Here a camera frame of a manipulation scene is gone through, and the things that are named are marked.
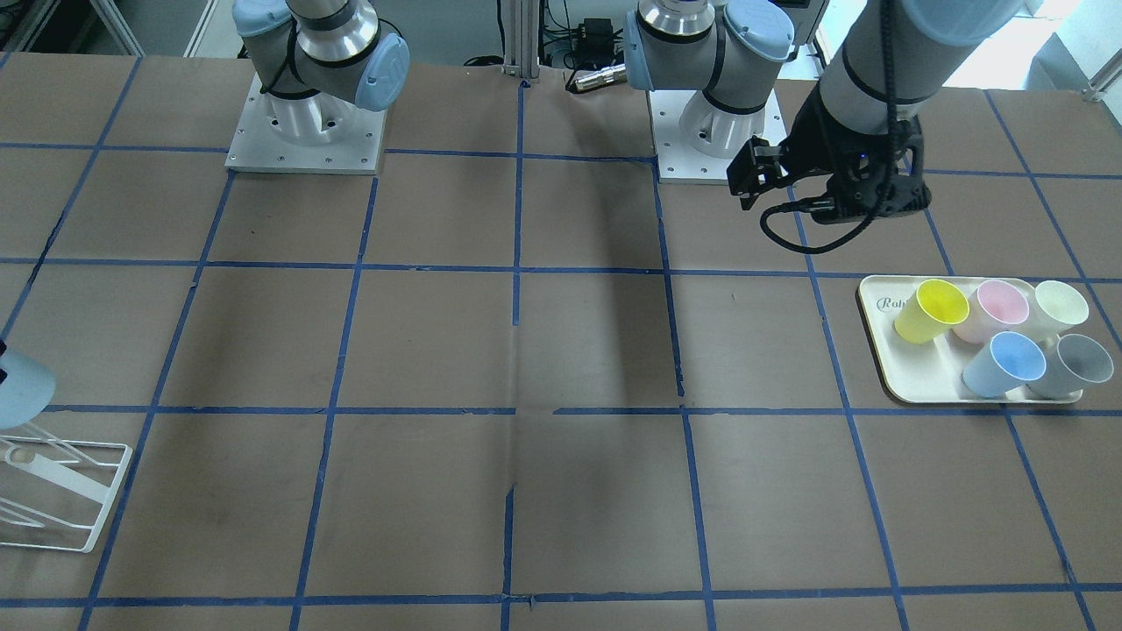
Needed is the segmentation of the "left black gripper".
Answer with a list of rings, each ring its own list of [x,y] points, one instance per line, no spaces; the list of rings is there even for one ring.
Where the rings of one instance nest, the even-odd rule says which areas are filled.
[[[749,139],[727,167],[732,195],[749,211],[760,196],[775,188],[788,188],[810,176],[848,174],[855,180],[874,174],[886,180],[896,172],[923,177],[923,135],[916,117],[905,115],[905,103],[898,103],[895,131],[888,132],[888,107],[874,99],[865,113],[879,124],[874,132],[854,131],[828,110],[819,88],[800,107],[791,131],[778,146],[760,138]],[[798,204],[811,212],[813,196]]]

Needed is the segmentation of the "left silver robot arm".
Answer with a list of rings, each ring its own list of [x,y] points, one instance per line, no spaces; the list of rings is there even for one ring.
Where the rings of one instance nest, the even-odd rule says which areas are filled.
[[[728,157],[732,195],[757,196],[826,176],[824,195],[798,202],[820,225],[925,210],[918,113],[1017,1],[870,1],[794,117],[785,139],[755,132],[717,146],[721,124],[760,116],[795,48],[795,25],[770,1],[640,1],[622,51],[635,89],[686,89],[691,143]]]

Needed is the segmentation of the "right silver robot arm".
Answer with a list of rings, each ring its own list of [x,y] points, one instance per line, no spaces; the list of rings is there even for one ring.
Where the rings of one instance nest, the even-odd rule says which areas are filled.
[[[272,132],[327,144],[358,111],[381,112],[408,79],[410,48],[373,1],[236,1],[232,19]]]

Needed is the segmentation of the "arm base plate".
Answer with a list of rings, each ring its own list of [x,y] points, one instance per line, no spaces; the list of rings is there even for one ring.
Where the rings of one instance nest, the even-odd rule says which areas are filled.
[[[662,183],[726,188],[727,167],[749,139],[775,146],[787,137],[775,93],[749,115],[718,110],[692,89],[649,92],[649,106]]]
[[[285,100],[252,77],[226,167],[259,174],[375,176],[380,171],[386,113],[329,95]]]

